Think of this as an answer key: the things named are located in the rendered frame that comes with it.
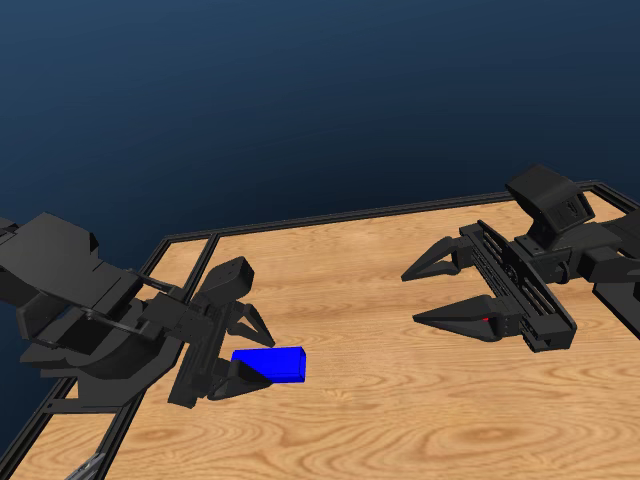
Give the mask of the blue hollow socket block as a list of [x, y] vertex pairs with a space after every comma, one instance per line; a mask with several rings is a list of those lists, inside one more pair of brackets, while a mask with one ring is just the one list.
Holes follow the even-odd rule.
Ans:
[[235, 350], [232, 360], [240, 360], [272, 383], [304, 383], [306, 352], [300, 346]]

